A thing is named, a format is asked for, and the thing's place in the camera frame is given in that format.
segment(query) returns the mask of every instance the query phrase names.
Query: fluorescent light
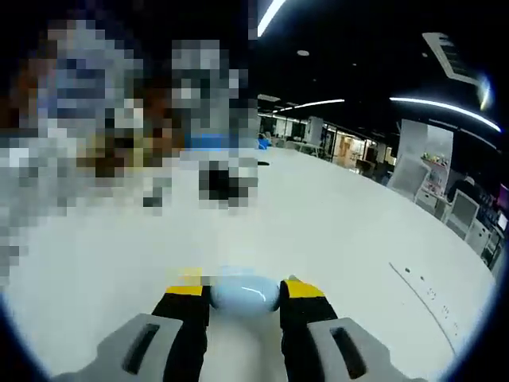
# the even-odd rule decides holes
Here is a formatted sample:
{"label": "fluorescent light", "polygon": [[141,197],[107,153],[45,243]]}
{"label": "fluorescent light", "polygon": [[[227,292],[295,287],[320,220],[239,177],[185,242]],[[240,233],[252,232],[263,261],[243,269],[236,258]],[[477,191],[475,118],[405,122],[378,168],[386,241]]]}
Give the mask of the fluorescent light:
{"label": "fluorescent light", "polygon": [[272,3],[269,6],[269,9],[265,12],[265,14],[262,17],[262,20],[258,24],[258,37],[261,37],[263,35],[263,32],[265,32],[265,29],[267,26],[269,26],[269,23],[272,21],[276,13],[279,11],[279,8],[283,5],[285,0],[273,0]]}
{"label": "fluorescent light", "polygon": [[461,113],[463,115],[467,115],[467,116],[469,116],[471,118],[477,119],[478,121],[488,125],[492,129],[495,129],[498,132],[501,132],[500,127],[495,125],[492,121],[487,120],[484,117],[482,117],[482,116],[480,116],[480,115],[478,115],[476,113],[472,113],[471,111],[462,109],[461,107],[458,107],[458,106],[453,106],[453,105],[449,105],[447,103],[442,103],[442,102],[429,101],[427,99],[391,97],[390,100],[391,101],[395,101],[395,102],[421,103],[421,104],[430,105],[430,106],[443,107],[444,109],[449,109],[449,110],[452,110],[452,111],[456,111],[456,112]]}
{"label": "fluorescent light", "polygon": [[344,102],[344,99],[329,99],[328,101],[318,101],[318,102],[312,102],[312,103],[304,103],[302,105],[298,105],[294,107],[294,109],[298,109],[299,107],[308,107],[308,106],[314,106],[314,105],[323,105],[324,103],[338,103],[338,102]]}

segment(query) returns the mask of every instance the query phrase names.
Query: desk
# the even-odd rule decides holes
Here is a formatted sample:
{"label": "desk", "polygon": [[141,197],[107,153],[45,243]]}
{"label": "desk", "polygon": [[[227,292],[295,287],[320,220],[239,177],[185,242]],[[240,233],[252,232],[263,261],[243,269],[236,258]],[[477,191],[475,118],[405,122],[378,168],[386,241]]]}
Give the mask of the desk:
{"label": "desk", "polygon": [[[198,165],[180,162],[160,216],[142,207],[140,193],[123,203],[106,199],[86,213],[78,205],[29,232],[29,254],[11,268],[5,295],[51,374],[85,366],[105,336],[151,312],[176,269],[217,275],[227,265],[317,285],[339,317],[354,319],[388,347],[396,368],[436,380],[453,353],[389,262],[408,261],[433,280],[471,329],[494,286],[480,257],[439,220],[370,179],[295,150],[256,156],[270,165],[258,168],[258,196],[247,208],[205,208]],[[264,349],[276,354],[277,314],[270,328]],[[260,369],[261,345],[251,332],[212,321],[208,336],[202,381],[259,378],[247,376]],[[282,359],[276,361],[274,377],[265,380],[285,380]]]}

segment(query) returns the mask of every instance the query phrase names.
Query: pixelated area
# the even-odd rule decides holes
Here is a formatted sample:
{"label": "pixelated area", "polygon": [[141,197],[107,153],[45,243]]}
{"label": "pixelated area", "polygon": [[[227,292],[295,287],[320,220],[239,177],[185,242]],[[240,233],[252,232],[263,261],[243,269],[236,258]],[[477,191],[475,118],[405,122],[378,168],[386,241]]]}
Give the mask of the pixelated area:
{"label": "pixelated area", "polygon": [[[247,267],[222,266],[214,275],[204,275],[202,268],[171,269],[168,287],[211,287],[222,281],[249,276],[259,277],[255,269]],[[294,275],[289,279],[298,280]]]}
{"label": "pixelated area", "polygon": [[151,60],[100,15],[52,21],[2,105],[2,286],[26,253],[26,229],[47,216],[78,205],[87,213],[108,198],[127,205],[133,188],[142,189],[137,205],[161,215],[171,159],[183,153],[200,163],[197,202],[219,202],[203,208],[245,207],[257,186],[256,161],[239,153],[256,147],[256,105],[241,96],[246,70],[229,67],[218,41],[174,41],[168,59]]}

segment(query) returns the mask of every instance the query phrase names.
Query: light blue egg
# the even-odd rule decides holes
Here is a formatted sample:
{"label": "light blue egg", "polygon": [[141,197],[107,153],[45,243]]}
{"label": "light blue egg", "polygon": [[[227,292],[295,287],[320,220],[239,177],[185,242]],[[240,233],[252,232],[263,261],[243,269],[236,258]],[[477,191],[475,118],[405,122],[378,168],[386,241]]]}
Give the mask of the light blue egg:
{"label": "light blue egg", "polygon": [[279,283],[261,276],[226,276],[216,280],[211,296],[212,305],[225,314],[266,314],[277,309]]}

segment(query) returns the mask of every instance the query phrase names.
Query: ceiling light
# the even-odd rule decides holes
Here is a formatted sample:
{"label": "ceiling light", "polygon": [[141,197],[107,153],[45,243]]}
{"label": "ceiling light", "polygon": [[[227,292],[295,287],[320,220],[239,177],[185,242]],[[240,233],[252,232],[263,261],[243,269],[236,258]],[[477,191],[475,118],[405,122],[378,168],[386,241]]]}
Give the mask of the ceiling light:
{"label": "ceiling light", "polygon": [[430,106],[443,107],[444,109],[449,109],[449,110],[452,110],[452,111],[456,111],[456,112],[461,113],[463,115],[467,115],[467,116],[469,116],[471,118],[477,119],[478,121],[488,125],[492,129],[495,129],[498,132],[501,132],[500,127],[495,125],[492,121],[490,121],[488,119],[485,119],[484,117],[482,117],[482,116],[480,116],[480,115],[478,115],[476,113],[472,113],[471,111],[462,109],[461,107],[458,107],[458,106],[453,106],[453,105],[449,105],[447,103],[442,103],[442,102],[429,101],[427,99],[391,97],[390,100],[391,101],[395,101],[395,102],[421,103],[421,104],[430,105]]}
{"label": "ceiling light", "polygon": [[280,110],[274,110],[272,111],[273,113],[277,113],[278,111],[287,111],[287,110],[292,110],[293,107],[285,107],[284,109],[280,109]]}
{"label": "ceiling light", "polygon": [[294,109],[298,109],[300,107],[323,105],[324,103],[338,103],[338,102],[344,102],[344,99],[329,99],[327,101],[318,101],[318,102],[311,102],[311,103],[303,103],[302,105],[298,105],[298,106],[294,107]]}
{"label": "ceiling light", "polygon": [[285,0],[273,0],[272,3],[269,5],[269,9],[265,12],[265,14],[262,17],[262,20],[258,24],[258,37],[261,37],[263,35],[263,32],[265,32],[265,29],[272,21],[275,14],[279,11],[279,8],[281,8],[284,2]]}
{"label": "ceiling light", "polygon": [[270,101],[270,102],[276,102],[276,101],[281,100],[278,97],[274,97],[272,95],[267,95],[267,94],[258,94],[258,99],[261,99],[263,101]]}

